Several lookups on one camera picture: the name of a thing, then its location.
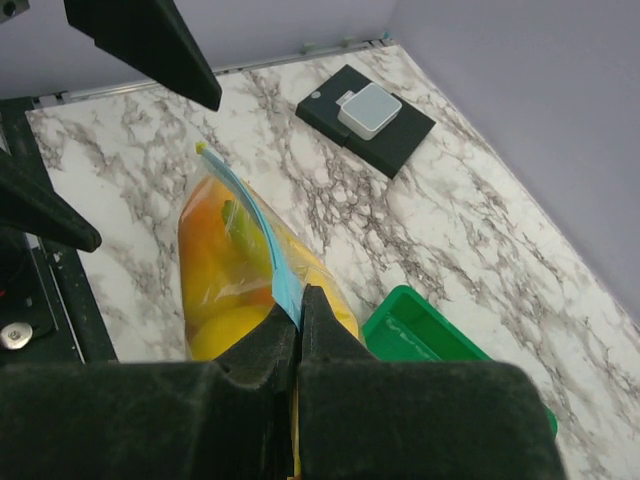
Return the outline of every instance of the gray wall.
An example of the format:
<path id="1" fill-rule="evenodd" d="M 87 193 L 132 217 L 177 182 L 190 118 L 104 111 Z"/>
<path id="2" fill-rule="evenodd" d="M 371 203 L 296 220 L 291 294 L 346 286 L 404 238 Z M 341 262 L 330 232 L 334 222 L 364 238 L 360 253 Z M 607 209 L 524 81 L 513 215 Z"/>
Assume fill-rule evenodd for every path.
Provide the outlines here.
<path id="1" fill-rule="evenodd" d="M 213 67 L 380 38 L 397 0 L 175 0 Z M 63 0 L 31 0 L 0 25 L 0 98 L 110 86 L 142 78 L 66 23 Z"/>
<path id="2" fill-rule="evenodd" d="M 391 33 L 640 320 L 640 2 L 400 0 Z"/>

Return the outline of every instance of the black box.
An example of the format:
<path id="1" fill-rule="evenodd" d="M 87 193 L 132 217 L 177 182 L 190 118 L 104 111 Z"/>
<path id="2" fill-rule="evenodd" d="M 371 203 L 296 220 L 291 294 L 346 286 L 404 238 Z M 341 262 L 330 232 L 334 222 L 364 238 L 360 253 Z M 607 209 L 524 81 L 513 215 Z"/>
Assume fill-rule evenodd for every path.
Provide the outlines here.
<path id="1" fill-rule="evenodd" d="M 360 138 L 338 120 L 340 105 L 336 102 L 347 91 L 359 92 L 369 83 L 371 80 L 345 65 L 298 104 L 296 115 L 387 177 L 393 178 L 436 122 L 393 95 L 402 103 L 398 116 L 371 140 Z"/>

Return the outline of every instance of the green tray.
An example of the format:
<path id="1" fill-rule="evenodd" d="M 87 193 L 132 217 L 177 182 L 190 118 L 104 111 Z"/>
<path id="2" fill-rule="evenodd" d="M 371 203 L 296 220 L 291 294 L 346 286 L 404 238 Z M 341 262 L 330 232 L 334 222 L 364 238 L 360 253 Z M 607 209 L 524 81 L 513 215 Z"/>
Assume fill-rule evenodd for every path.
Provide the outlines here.
<path id="1" fill-rule="evenodd" d="M 482 361 L 491 358 L 444 318 L 418 292 L 400 285 L 362 328 L 367 347 L 388 362 Z M 548 407 L 553 434 L 558 422 Z"/>

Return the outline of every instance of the marble pattern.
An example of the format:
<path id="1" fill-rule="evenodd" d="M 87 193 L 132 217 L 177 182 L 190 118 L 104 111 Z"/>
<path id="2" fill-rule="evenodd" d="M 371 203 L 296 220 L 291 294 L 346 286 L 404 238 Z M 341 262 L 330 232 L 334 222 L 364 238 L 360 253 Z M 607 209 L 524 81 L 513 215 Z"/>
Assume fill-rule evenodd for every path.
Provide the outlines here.
<path id="1" fill-rule="evenodd" d="M 393 180 L 294 115 L 345 63 L 434 118 Z M 56 190 L 104 237 L 82 262 L 122 361 L 183 358 L 176 222 L 206 140 L 325 261 L 364 321 L 416 288 L 559 420 L 571 478 L 640 478 L 640 337 L 496 153 L 399 46 L 35 111 Z"/>

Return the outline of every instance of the green fruit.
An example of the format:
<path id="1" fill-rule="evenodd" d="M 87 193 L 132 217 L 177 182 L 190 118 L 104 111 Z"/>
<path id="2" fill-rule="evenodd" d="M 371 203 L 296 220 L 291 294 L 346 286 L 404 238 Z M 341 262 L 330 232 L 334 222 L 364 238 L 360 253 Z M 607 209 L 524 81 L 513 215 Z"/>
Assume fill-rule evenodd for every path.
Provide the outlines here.
<path id="1" fill-rule="evenodd" d="M 247 209 L 236 200 L 227 200 L 222 207 L 222 219 L 231 241 L 261 276 L 271 280 L 271 255 L 267 240 Z"/>

